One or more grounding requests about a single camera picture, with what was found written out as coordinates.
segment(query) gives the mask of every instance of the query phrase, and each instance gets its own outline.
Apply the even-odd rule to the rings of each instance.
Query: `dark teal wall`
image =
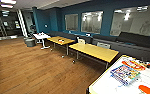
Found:
[[[115,9],[150,5],[150,0],[94,0],[62,8],[62,31],[65,31],[65,15],[78,14],[78,33],[81,33],[81,15],[85,12],[103,11],[101,35],[110,36],[111,23]]]
[[[46,11],[50,12],[49,14],[50,14],[51,31],[61,31],[62,30],[61,9],[55,7],[47,9]]]
[[[86,3],[64,7],[61,9],[47,9],[45,10],[45,12],[47,13],[44,13],[44,11],[37,9],[33,9],[33,11],[35,12],[35,24],[37,26],[37,29],[39,29],[39,32],[43,30],[68,32],[65,30],[65,15],[78,14],[78,31],[72,31],[72,33],[81,35],[86,34],[85,32],[81,32],[82,13],[103,11],[104,13],[100,34],[110,36],[111,23],[113,20],[113,13],[115,9],[138,7],[145,5],[150,5],[150,0],[93,0]],[[44,28],[44,24],[49,24],[49,26],[51,27],[48,29]]]
[[[42,31],[44,33],[48,33],[49,31],[51,31],[49,12],[39,10],[36,7],[33,7],[32,9],[37,33],[40,33]]]

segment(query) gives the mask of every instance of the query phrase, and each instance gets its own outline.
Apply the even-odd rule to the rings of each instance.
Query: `white ceiling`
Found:
[[[49,9],[52,7],[66,7],[82,2],[87,2],[90,0],[16,0],[17,3],[14,5],[13,9],[9,10],[16,10],[16,9],[26,9],[31,10],[32,7],[37,7],[38,9]]]

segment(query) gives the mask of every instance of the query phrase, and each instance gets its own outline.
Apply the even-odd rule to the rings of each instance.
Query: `sofa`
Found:
[[[122,32],[118,37],[93,35],[93,45],[98,42],[109,44],[110,49],[121,54],[135,57],[139,60],[150,61],[150,37]]]

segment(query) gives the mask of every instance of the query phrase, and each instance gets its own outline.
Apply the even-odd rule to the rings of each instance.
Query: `desk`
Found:
[[[108,63],[112,61],[112,59],[118,54],[117,51],[111,49],[105,49],[102,47],[98,47],[92,44],[80,44],[76,43],[69,46],[77,50],[77,59],[78,59],[78,51],[91,55],[93,57],[99,58],[107,62],[106,69],[108,67]]]
[[[38,39],[38,40],[40,40],[40,39],[42,39],[42,42],[37,42],[37,43],[42,43],[42,48],[41,49],[45,49],[45,48],[49,48],[50,46],[48,46],[48,47],[45,47],[45,42],[44,42],[44,39],[45,38],[50,38],[50,36],[48,36],[48,35],[37,35],[37,34],[33,34],[35,37],[36,37],[36,39]]]
[[[115,78],[111,77],[110,71],[122,65],[122,61],[125,59],[134,58],[128,56],[122,56],[119,58],[106,72],[104,72],[95,82],[89,86],[90,94],[144,94],[138,89],[139,85],[145,85],[150,88],[150,69],[139,71],[140,78],[130,84],[129,86],[123,86]]]
[[[55,43],[57,44],[60,44],[60,45],[65,45],[66,44],[66,47],[67,47],[67,55],[69,54],[69,46],[68,44],[69,43],[72,43],[74,42],[75,40],[71,40],[71,39],[67,39],[67,38],[63,38],[63,37],[60,37],[60,36],[57,36],[57,37],[52,37],[52,38],[47,38],[48,40],[52,41],[54,43],[54,48],[55,48]]]

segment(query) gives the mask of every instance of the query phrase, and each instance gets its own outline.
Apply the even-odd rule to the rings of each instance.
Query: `white chair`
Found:
[[[85,40],[84,39],[78,39],[78,43],[85,44]]]
[[[98,42],[98,43],[97,43],[97,46],[102,47],[102,48],[106,48],[106,49],[110,49],[110,46],[111,46],[111,45]]]

